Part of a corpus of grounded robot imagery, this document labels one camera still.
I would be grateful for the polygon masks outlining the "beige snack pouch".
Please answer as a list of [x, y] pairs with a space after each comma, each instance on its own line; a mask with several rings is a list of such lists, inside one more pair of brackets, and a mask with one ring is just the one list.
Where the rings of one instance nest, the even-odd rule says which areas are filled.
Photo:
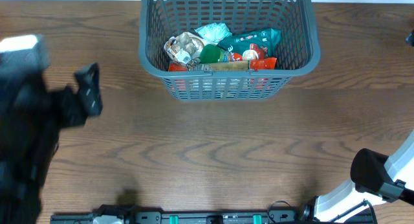
[[183, 67], [194, 67], [201, 62], [201, 51], [211, 42], [198, 37], [191, 32], [183, 32], [178, 36], [172, 36], [165, 42], [164, 50], [168, 56]]

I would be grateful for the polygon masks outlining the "green lid jar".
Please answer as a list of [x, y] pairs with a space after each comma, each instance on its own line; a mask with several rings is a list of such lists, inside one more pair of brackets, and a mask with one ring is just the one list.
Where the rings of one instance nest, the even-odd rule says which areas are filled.
[[202, 64], [232, 62], [233, 60], [234, 57], [230, 52], [211, 44], [206, 45], [200, 54]]

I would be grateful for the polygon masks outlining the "grey plastic basket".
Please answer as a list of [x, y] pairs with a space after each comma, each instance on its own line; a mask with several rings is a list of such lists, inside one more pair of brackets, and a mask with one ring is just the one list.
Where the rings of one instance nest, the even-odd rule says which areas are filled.
[[[275, 69], [171, 72], [167, 40], [209, 23], [224, 23], [233, 34], [280, 31]], [[313, 71], [321, 57], [311, 0], [141, 0], [139, 36], [141, 65], [179, 100], [270, 98], [291, 78]]]

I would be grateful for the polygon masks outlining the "teal white sachet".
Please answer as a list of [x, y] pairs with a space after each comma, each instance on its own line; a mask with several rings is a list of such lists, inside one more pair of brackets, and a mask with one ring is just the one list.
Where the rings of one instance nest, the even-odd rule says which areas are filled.
[[225, 23], [210, 23], [196, 28], [195, 32], [203, 39], [212, 43], [219, 43], [224, 38], [232, 36], [230, 29]]

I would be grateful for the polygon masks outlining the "orange spaghetti packet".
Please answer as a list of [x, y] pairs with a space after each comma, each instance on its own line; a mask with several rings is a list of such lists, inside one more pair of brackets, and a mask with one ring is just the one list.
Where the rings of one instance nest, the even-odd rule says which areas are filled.
[[194, 66], [183, 67], [177, 63], [170, 63], [169, 72], [184, 71], [258, 71], [258, 70], [274, 70], [276, 68], [277, 58], [266, 58], [260, 60], [238, 61], [238, 62], [221, 62], [195, 64]]

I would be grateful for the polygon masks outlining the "green Nescafe coffee bag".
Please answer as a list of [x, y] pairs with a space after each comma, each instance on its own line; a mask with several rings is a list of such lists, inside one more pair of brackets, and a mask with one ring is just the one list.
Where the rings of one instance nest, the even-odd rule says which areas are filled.
[[228, 36], [217, 46], [230, 52], [234, 59], [262, 60], [276, 55], [275, 49], [281, 40], [281, 32], [273, 28], [255, 30], [245, 34]]

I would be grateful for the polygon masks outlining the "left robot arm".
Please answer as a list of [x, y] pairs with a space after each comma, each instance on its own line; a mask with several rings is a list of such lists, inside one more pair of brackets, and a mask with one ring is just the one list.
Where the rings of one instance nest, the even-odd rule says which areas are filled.
[[71, 86], [48, 91], [40, 65], [1, 66], [1, 222], [35, 223], [40, 193], [60, 131], [83, 126], [103, 109], [97, 63]]

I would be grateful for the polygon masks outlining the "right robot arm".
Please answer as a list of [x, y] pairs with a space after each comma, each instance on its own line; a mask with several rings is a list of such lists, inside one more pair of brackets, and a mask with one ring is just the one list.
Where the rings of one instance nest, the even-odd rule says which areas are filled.
[[373, 207], [403, 201], [413, 204], [413, 134], [387, 156], [367, 148], [353, 159], [350, 178], [333, 191], [311, 199], [298, 214], [307, 223], [377, 223]]

